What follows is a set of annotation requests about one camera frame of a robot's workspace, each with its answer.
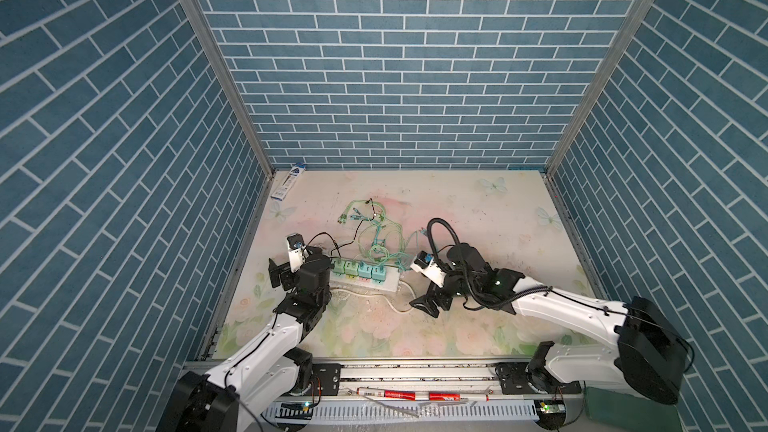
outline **metal corner post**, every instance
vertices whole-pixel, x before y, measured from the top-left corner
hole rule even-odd
[[[552,176],[554,172],[560,167],[560,164],[565,158],[565,153],[571,146],[571,143],[576,139],[581,126],[586,122],[589,114],[592,112],[592,107],[600,97],[600,94],[608,84],[610,76],[613,75],[614,70],[619,64],[621,57],[629,47],[630,42],[634,34],[638,32],[640,24],[643,23],[645,15],[650,10],[650,6],[653,5],[655,0],[634,0],[630,6],[627,16],[624,22],[619,27],[614,41],[608,48],[608,53],[605,58],[600,62],[597,71],[594,73],[592,82],[587,86],[584,95],[581,97],[581,102],[574,111],[573,118],[563,130],[563,135],[560,138],[557,146],[554,148],[554,152],[547,160],[545,171],[548,176]]]
[[[232,77],[229,67],[226,65],[224,55],[221,53],[214,33],[208,26],[208,22],[205,19],[203,9],[200,7],[200,3],[197,0],[179,0],[181,8],[184,9],[184,13],[187,15],[187,19],[192,26],[192,31],[195,33],[200,45],[203,47],[203,52],[208,58],[211,68],[216,74],[216,78],[221,84],[221,89],[224,91],[226,98],[232,105],[237,121],[243,128],[248,143],[254,150],[256,159],[261,164],[266,176],[272,178],[274,176],[275,169],[272,167],[270,157],[266,154],[264,146],[261,144],[256,130],[254,129],[254,122],[251,120],[248,113],[248,109],[243,102],[243,97],[235,86],[235,81]]]

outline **floral tablecloth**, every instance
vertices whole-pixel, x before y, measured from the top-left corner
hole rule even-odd
[[[275,186],[285,174],[277,174]],[[337,243],[348,242],[359,222],[349,220],[341,225],[337,219],[357,198],[373,198],[383,204],[387,216],[402,225],[406,238],[423,229],[430,218],[442,217],[492,266],[519,270],[546,284],[593,296],[537,172],[308,170],[284,202],[270,199],[266,205],[216,358],[229,356],[271,322],[272,309],[284,292],[270,286],[267,259],[287,261],[285,237],[298,232],[310,240],[318,232],[328,232]],[[442,227],[435,226],[433,233],[439,247],[449,244]],[[428,249],[426,236],[420,232],[414,237],[408,254]],[[372,232],[359,238],[369,244],[372,239]],[[326,250],[332,246],[325,235],[313,245]],[[357,252],[357,246],[350,245],[342,255],[354,258]],[[427,279],[413,271],[402,273],[401,280],[417,294],[427,289]],[[401,286],[390,301],[405,311],[411,298],[408,287]],[[490,310],[468,312],[460,299],[434,319],[415,309],[398,314],[380,297],[360,298],[336,291],[301,347],[316,357],[460,357],[532,354],[543,340],[589,342],[580,334],[536,318]]]

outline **dark green object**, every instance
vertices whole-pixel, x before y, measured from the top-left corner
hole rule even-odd
[[[680,417],[673,405],[587,387],[585,413],[590,420],[629,432],[681,432]]]

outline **white power cord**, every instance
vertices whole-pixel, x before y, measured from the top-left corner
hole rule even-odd
[[[416,293],[413,291],[413,287],[408,282],[400,281],[400,284],[404,284],[408,287],[408,289],[411,291],[411,294],[413,295],[413,298],[416,298]],[[336,287],[332,288],[331,292],[346,292],[350,295],[354,295],[355,297],[363,297],[363,298],[370,298],[370,297],[384,297],[384,300],[386,300],[387,304],[389,305],[389,308],[393,310],[394,312],[397,312],[398,314],[408,314],[411,310],[413,310],[413,307],[408,307],[408,310],[401,311],[395,305],[389,300],[389,297],[387,297],[384,294],[360,294],[358,292],[353,292],[347,288],[341,288]]]

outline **blue brick wall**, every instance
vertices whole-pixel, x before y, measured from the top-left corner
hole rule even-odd
[[[542,168],[632,0],[200,0],[276,166]]]
[[[689,430],[768,430],[768,0],[656,0],[555,180],[614,298],[696,348]]]
[[[264,174],[177,0],[0,0],[0,430],[144,430]]]

